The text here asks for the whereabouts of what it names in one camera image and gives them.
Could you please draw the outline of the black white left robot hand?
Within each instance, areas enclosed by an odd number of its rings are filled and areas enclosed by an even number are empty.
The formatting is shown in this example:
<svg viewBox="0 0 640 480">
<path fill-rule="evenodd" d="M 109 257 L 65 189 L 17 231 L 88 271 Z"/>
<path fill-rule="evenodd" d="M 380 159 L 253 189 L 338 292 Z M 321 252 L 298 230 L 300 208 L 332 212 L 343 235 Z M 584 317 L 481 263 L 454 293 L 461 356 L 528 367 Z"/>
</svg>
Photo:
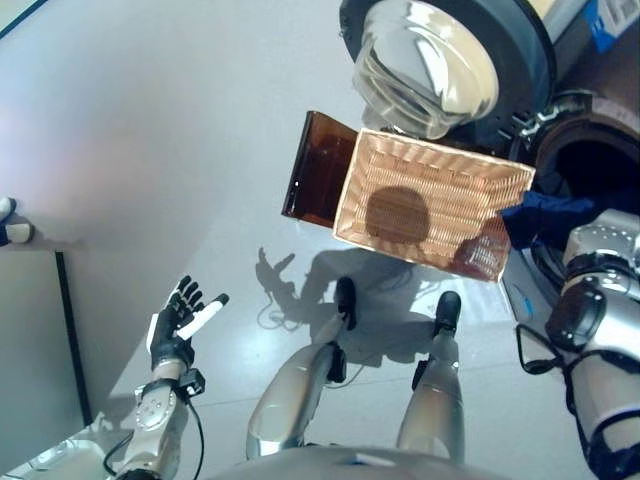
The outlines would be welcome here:
<svg viewBox="0 0 640 480">
<path fill-rule="evenodd" d="M 195 359 L 192 338 L 229 300 L 228 294 L 221 293 L 205 302 L 199 284 L 191 276 L 179 280 L 163 307 L 150 319 L 145 345 L 151 355 L 151 368 L 173 360 L 191 367 Z"/>
</svg>

